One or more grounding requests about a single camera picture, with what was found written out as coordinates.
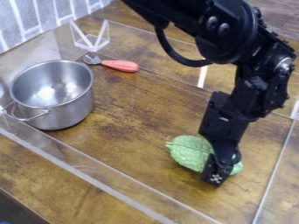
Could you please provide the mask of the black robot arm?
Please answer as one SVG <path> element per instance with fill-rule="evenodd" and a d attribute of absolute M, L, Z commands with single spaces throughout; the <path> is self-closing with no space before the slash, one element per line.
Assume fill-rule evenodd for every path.
<path fill-rule="evenodd" d="M 294 70 L 294 49 L 266 29 L 258 8 L 244 0 L 121 0 L 153 26 L 161 48 L 188 67 L 237 67 L 230 94 L 214 92 L 198 133 L 210 143 L 201 180 L 220 186 L 240 161 L 238 141 L 248 125 L 284 106 Z M 185 59 L 164 29 L 174 25 L 194 38 L 202 59 Z"/>

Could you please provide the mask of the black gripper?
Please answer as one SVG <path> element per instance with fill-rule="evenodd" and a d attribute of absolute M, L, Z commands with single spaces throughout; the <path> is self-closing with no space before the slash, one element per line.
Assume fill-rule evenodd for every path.
<path fill-rule="evenodd" d="M 230 107 L 229 95 L 213 92 L 198 128 L 198 134 L 208 140 L 214 153 L 214 156 L 208 155 L 200 179 L 212 186 L 218 187 L 224 183 L 233 164 L 240 160 L 238 141 L 246 127 L 248 120 Z"/>

